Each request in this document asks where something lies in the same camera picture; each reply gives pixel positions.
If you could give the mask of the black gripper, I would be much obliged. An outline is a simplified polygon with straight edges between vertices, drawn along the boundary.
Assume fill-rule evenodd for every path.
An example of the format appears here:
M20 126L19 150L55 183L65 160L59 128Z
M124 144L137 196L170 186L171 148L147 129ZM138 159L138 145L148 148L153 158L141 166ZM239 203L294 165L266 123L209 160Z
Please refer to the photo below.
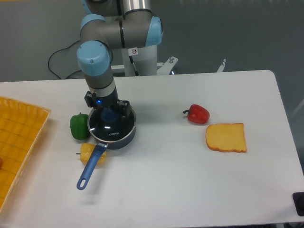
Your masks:
M116 87L108 94L100 94L103 90L87 91L85 94L85 102L88 107L92 108L91 112L100 112L104 108L111 109L118 113L121 119L129 118L130 116L130 102L127 100L119 100Z

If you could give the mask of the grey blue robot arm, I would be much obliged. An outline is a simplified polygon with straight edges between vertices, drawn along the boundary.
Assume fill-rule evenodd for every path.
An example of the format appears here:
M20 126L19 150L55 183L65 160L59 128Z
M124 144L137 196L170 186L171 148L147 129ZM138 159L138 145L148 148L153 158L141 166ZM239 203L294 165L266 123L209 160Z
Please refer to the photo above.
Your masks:
M85 100L100 112L128 117L131 106L118 99L110 54L114 49L146 48L161 43L163 27L148 0L84 0L77 62L89 87Z

